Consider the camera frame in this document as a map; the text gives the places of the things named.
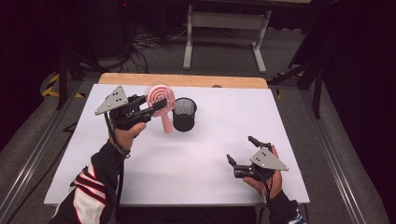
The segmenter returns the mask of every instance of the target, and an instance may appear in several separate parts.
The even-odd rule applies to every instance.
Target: black mesh cup
[[[195,124],[195,111],[197,104],[189,98],[178,98],[173,112],[173,124],[176,130],[188,132]]]

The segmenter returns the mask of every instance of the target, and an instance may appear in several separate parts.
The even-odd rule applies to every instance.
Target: sleeve
[[[121,154],[107,140],[71,184],[49,223],[107,223],[112,216]]]
[[[285,192],[280,191],[275,198],[268,202],[271,224],[293,223],[304,224],[306,221],[301,216],[297,202],[290,201]]]

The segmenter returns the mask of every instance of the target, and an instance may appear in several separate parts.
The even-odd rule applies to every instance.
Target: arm
[[[122,150],[129,151],[134,138],[145,128],[145,123],[138,123],[129,131],[116,130]],[[110,137],[73,181],[73,189],[58,205],[49,223],[107,223],[116,201],[120,162],[123,157]]]
[[[276,148],[272,146],[273,153],[277,156]],[[282,174],[276,170],[271,178],[266,182],[270,187],[269,197],[268,192],[264,187],[264,183],[256,181],[250,177],[243,179],[247,184],[253,187],[262,197],[269,198],[267,202],[270,211],[271,224],[277,223],[306,223],[300,212],[297,209],[297,202],[290,201],[288,196],[282,190]]]

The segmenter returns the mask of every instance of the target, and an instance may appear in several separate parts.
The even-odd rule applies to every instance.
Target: table
[[[295,4],[309,4],[310,0],[275,0],[269,2],[292,2]],[[268,27],[271,17],[271,10],[265,10],[263,15],[244,15],[230,14],[218,12],[197,12],[193,11],[192,5],[189,5],[189,13],[187,16],[187,43],[184,53],[183,68],[188,70],[191,68],[192,55],[192,27],[211,27],[211,28],[228,28],[228,29],[244,29],[259,31],[257,40],[251,43],[254,58],[260,73],[265,73],[266,67],[262,59],[262,40]]]
[[[258,151],[248,141],[249,135],[277,146],[279,158],[290,168],[283,173],[285,192],[299,203],[309,203],[274,96],[264,79],[103,74],[87,99],[45,204],[62,200],[69,183],[106,141],[105,120],[103,116],[95,116],[94,110],[120,84],[127,95],[132,95],[141,94],[153,81],[165,82],[177,98],[190,97],[197,103],[195,126],[187,133],[174,130],[165,134],[161,119],[154,118],[148,123],[134,142],[131,158],[125,162],[120,205],[251,206],[262,203],[255,190],[234,178],[226,158],[226,154],[230,154],[238,163],[249,165],[250,156]],[[243,106],[234,106],[237,102]]]

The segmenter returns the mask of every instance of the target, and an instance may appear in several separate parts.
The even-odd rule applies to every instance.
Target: table leg
[[[265,16],[262,18],[262,25],[259,31],[259,37],[257,38],[257,42],[251,43],[251,47],[253,48],[254,57],[256,58],[257,66],[259,67],[260,73],[265,73],[267,70],[265,68],[264,61],[262,59],[262,52],[260,51],[260,47],[262,46],[262,40],[264,39],[265,31],[267,30],[268,22],[271,17],[271,10],[265,12]]]
[[[183,69],[190,69],[191,67],[191,55],[192,55],[192,5],[189,5],[189,15],[187,16],[187,44],[186,51],[184,52],[184,63]]]

